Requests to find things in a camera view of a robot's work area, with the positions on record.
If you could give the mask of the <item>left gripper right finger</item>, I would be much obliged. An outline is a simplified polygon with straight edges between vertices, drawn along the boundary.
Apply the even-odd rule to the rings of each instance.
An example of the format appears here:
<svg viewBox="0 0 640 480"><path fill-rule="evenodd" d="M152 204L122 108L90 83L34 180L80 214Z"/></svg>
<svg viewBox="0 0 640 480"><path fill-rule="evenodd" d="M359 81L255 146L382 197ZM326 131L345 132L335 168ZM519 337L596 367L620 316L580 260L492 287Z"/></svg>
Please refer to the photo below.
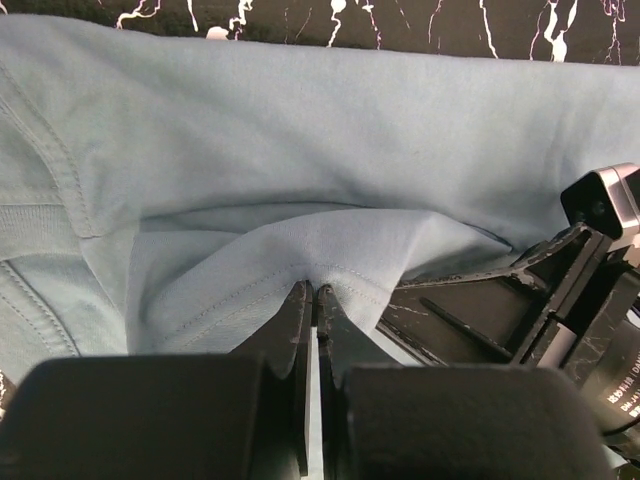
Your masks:
<svg viewBox="0 0 640 480"><path fill-rule="evenodd" d="M356 365L397 366L399 362L348 318L330 285L318 290L316 323L324 477L348 479L351 453L345 378Z"/></svg>

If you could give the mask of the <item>black marble pattern mat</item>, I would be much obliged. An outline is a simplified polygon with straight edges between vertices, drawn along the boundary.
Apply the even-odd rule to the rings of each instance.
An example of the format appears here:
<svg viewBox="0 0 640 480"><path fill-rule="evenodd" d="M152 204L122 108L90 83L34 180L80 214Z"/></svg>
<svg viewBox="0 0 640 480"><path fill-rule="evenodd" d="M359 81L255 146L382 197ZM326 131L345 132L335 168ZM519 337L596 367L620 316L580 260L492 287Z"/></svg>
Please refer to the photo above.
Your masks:
<svg viewBox="0 0 640 480"><path fill-rule="evenodd" d="M4 1L158 36L615 66L639 63L636 1Z"/></svg>

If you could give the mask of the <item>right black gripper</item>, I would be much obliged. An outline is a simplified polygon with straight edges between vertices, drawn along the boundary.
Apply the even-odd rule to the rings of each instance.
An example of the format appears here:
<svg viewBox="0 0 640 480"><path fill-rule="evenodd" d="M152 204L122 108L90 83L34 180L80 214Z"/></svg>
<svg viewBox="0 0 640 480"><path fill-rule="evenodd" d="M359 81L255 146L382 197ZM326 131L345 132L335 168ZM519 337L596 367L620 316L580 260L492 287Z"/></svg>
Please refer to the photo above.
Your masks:
<svg viewBox="0 0 640 480"><path fill-rule="evenodd" d="M509 364L514 354L462 320L516 319L521 363L558 367L606 435L639 431L639 299L633 246L584 223L488 272L406 281L376 331L423 365Z"/></svg>

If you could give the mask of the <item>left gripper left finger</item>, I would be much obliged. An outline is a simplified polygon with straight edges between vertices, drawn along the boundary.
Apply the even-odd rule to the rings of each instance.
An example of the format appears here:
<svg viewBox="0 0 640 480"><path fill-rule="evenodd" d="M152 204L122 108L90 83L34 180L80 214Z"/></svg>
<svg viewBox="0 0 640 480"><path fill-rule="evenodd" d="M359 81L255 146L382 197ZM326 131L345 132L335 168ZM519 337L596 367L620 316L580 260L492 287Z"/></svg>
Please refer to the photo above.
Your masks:
<svg viewBox="0 0 640 480"><path fill-rule="evenodd" d="M309 470L313 288L294 284L279 310L231 351L257 356L263 370L252 437L252 474Z"/></svg>

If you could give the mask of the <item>grey blue t shirt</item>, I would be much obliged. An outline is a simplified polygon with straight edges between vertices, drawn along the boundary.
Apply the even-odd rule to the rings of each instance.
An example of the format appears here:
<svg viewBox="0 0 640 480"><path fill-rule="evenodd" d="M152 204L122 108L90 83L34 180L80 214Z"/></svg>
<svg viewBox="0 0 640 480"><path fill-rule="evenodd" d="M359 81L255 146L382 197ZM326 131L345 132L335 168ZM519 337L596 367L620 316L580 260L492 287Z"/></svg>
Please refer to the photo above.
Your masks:
<svg viewBox="0 0 640 480"><path fill-rule="evenodd" d="M168 38L1 19L5 479L252 474L263 360L295 283L397 366L356 365L348 479L607 479L606 435L515 317L509 364L423 365L376 331L406 281L506 267L561 193L639 166L639 71Z"/></svg>

